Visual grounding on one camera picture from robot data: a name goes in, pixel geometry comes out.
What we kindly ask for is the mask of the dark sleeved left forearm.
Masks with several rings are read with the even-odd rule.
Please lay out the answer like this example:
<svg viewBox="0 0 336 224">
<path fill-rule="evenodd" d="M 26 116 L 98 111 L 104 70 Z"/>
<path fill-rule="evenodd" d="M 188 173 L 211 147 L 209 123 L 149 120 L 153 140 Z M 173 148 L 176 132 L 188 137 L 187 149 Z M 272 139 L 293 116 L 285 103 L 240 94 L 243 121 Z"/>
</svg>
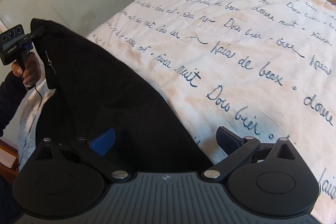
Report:
<svg viewBox="0 0 336 224">
<path fill-rule="evenodd" d="M 1 83 L 0 89 L 0 137 L 3 137 L 3 130 L 14 117 L 26 94 L 27 89 L 22 79 L 10 72 Z"/>
</svg>

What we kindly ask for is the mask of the person's left hand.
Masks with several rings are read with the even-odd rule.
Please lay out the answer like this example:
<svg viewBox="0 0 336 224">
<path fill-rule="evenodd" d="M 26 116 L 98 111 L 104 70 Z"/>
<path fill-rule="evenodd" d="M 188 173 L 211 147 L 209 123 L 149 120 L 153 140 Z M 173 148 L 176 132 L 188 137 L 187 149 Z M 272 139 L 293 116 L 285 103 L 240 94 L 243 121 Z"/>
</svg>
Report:
<svg viewBox="0 0 336 224">
<path fill-rule="evenodd" d="M 30 52 L 26 58 L 24 71 L 16 61 L 12 63 L 11 69 L 16 77 L 23 80 L 23 84 L 27 88 L 34 86 L 42 75 L 39 60 L 33 52 Z"/>
</svg>

